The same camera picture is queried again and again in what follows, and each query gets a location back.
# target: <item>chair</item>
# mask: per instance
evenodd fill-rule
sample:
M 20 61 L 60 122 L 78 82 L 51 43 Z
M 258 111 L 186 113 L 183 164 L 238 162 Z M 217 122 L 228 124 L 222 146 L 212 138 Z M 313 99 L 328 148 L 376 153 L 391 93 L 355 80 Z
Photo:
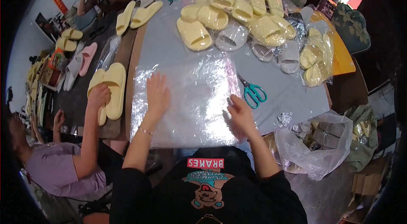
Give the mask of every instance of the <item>chair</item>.
M 369 50 L 370 36 L 366 30 L 366 20 L 362 13 L 341 3 L 333 12 L 331 23 L 350 54 Z

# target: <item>plastic wrap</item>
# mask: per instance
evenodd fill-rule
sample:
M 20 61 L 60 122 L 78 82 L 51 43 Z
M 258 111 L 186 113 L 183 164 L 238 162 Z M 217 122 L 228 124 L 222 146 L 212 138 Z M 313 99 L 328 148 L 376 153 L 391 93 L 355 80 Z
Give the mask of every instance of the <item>plastic wrap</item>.
M 148 109 L 146 80 L 153 72 L 167 76 L 170 106 L 155 129 L 152 148 L 218 147 L 238 142 L 229 129 L 227 100 L 231 94 L 240 96 L 240 90 L 236 69 L 226 55 L 139 67 L 134 79 L 130 139 Z
M 104 69 L 105 71 L 109 69 L 110 65 L 114 61 L 121 40 L 121 36 L 112 36 L 107 39 L 106 44 L 100 54 L 100 59 L 96 64 L 95 72 L 98 69 Z
M 332 110 L 313 118 L 312 121 L 336 124 L 343 128 L 342 134 L 337 139 L 336 149 L 321 148 L 311 151 L 290 128 L 276 131 L 275 140 L 285 171 L 308 174 L 310 179 L 320 181 L 348 156 L 352 142 L 353 122 Z M 318 141 L 324 141 L 327 135 L 327 133 L 314 134 L 314 139 L 317 137 Z

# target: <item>woman's right hand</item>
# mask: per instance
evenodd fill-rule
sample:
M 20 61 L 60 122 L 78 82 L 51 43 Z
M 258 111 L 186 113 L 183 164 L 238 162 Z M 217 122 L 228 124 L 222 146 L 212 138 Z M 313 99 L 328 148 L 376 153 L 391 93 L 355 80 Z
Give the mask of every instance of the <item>woman's right hand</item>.
M 227 110 L 231 115 L 232 121 L 239 130 L 242 130 L 249 138 L 253 133 L 257 133 L 256 124 L 253 120 L 252 109 L 249 105 L 237 97 L 235 94 L 230 96 L 233 105 L 229 105 Z

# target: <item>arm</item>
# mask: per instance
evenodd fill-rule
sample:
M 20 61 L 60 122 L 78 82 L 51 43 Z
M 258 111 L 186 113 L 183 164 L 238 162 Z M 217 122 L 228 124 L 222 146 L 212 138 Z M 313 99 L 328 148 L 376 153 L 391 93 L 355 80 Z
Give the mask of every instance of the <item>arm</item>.
M 98 111 L 109 99 L 110 90 L 106 84 L 98 84 L 89 94 L 85 111 L 84 137 L 81 155 L 74 155 L 73 161 L 78 179 L 92 174 L 98 159 Z

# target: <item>green scissors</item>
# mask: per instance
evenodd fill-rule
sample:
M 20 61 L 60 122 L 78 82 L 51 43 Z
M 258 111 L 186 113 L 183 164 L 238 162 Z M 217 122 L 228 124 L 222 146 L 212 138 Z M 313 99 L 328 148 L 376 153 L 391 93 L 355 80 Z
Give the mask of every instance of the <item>green scissors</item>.
M 265 102 L 267 100 L 267 94 L 266 92 L 258 85 L 256 84 L 250 84 L 248 83 L 246 80 L 244 80 L 239 73 L 237 73 L 238 78 L 240 79 L 240 81 L 242 82 L 243 86 L 245 87 L 245 92 L 243 94 L 243 96 L 245 97 L 245 100 L 247 102 L 247 104 L 252 108 L 252 109 L 256 109 L 258 108 L 258 106 L 260 105 L 261 102 Z M 256 90 L 259 89 L 263 92 L 264 94 L 264 99 L 262 98 L 262 96 L 258 93 L 258 91 Z M 254 101 L 254 103 L 256 103 L 256 106 L 252 106 L 248 101 L 247 101 L 247 97 L 246 95 L 249 95 L 250 98 Z

